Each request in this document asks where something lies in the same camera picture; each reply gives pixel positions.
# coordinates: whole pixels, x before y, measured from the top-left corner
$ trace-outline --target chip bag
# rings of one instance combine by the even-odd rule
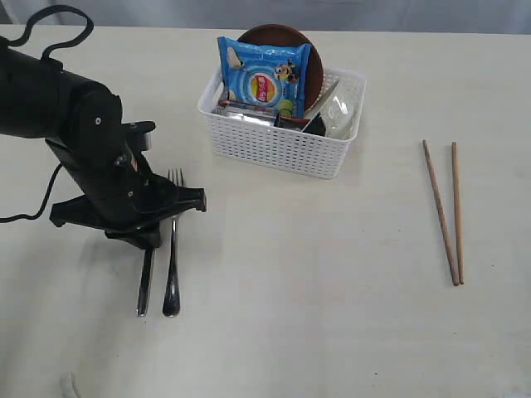
[[[311,49],[257,46],[218,37],[223,82],[229,100],[278,109],[282,116],[304,116],[304,83]]]

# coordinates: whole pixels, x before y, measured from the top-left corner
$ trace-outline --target chopsticks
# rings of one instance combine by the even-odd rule
[[[461,244],[461,211],[460,211],[460,191],[459,191],[459,163],[457,161],[457,143],[452,143],[452,176],[454,183],[454,208],[455,208],[455,236],[457,244],[457,263],[455,265],[455,257],[451,248],[450,234],[448,233],[448,226],[446,224],[445,213],[442,208],[441,194],[439,193],[439,186],[437,185],[435,169],[431,164],[430,150],[425,139],[422,140],[424,147],[424,155],[426,156],[426,164],[428,172],[430,173],[431,188],[433,189],[433,196],[439,216],[439,223],[441,224],[442,239],[445,244],[446,257],[448,265],[450,266],[451,280],[454,286],[463,284],[463,252]]]

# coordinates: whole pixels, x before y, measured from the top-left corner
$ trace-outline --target robotic arm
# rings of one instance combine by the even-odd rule
[[[57,12],[87,21],[75,39],[47,47],[40,60],[12,49],[22,46],[32,27]],[[175,187],[154,174],[142,152],[154,122],[122,123],[122,104],[103,84],[70,73],[50,58],[57,48],[76,46],[94,28],[82,11],[51,6],[33,15],[19,39],[0,36],[0,133],[44,138],[84,195],[55,204],[56,226],[72,223],[105,231],[143,250],[161,243],[158,223],[195,208],[206,210],[202,188]]]

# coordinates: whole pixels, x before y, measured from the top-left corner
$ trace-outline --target white plastic basket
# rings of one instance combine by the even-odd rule
[[[222,84],[222,72],[219,68],[197,104],[199,111],[205,115],[214,153],[312,177],[336,177],[350,143],[358,134],[367,85],[367,80],[358,73],[325,69],[321,93],[339,78],[342,79],[342,84],[352,87],[355,97],[353,129],[350,137],[345,140],[262,126],[214,114],[213,110],[219,100],[217,93]]]

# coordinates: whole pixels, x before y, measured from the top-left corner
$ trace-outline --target table surface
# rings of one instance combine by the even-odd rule
[[[79,27],[37,27],[34,56]],[[22,27],[0,27],[16,37]],[[142,253],[46,217],[0,226],[0,396],[498,397],[531,391],[528,36],[309,32],[327,66],[368,77],[334,180],[213,156],[197,100],[235,31],[97,27],[57,51],[155,120],[148,160],[182,167],[208,212],[179,225],[183,311],[135,317]],[[460,149],[465,285],[451,285],[421,140],[454,236]],[[2,216],[37,209],[57,160],[0,137]],[[79,189],[62,172],[52,200]],[[169,224],[163,225],[168,240]]]

